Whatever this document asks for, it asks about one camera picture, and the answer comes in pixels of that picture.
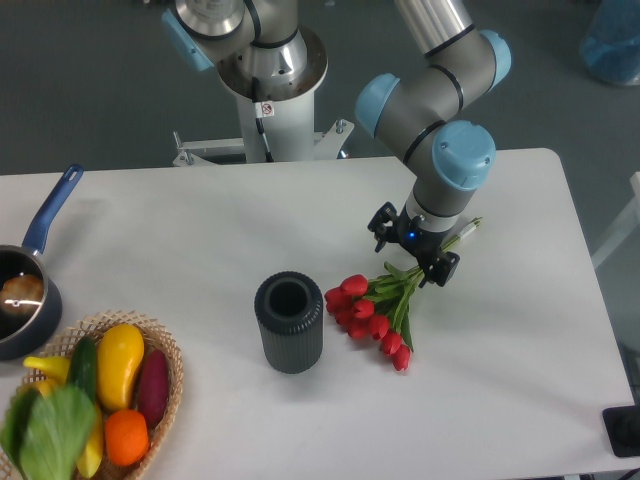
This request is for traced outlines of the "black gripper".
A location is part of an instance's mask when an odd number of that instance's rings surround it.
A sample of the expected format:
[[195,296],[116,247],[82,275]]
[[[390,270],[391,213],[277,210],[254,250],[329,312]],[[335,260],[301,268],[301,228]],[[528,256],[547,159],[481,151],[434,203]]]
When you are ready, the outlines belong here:
[[420,287],[427,283],[444,287],[458,267],[460,256],[445,252],[441,247],[449,230],[424,230],[407,219],[399,219],[397,210],[390,202],[384,203],[376,211],[367,229],[374,235],[375,252],[380,252],[388,243],[399,243],[416,258],[423,272]]

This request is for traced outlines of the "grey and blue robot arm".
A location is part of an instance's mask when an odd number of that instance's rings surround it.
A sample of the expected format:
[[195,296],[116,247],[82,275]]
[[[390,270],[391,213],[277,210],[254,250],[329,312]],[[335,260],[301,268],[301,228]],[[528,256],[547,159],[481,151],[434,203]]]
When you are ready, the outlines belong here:
[[[441,286],[459,263],[444,238],[496,154],[491,135],[459,115],[505,78],[511,53],[498,34],[478,30],[459,1],[400,1],[397,9],[426,69],[410,82],[374,78],[355,116],[416,180],[404,207],[382,206],[368,228],[379,245],[401,245],[425,281]],[[314,94],[328,59],[296,2],[177,1],[162,22],[182,57],[196,70],[215,69],[235,96],[248,162],[312,157]]]

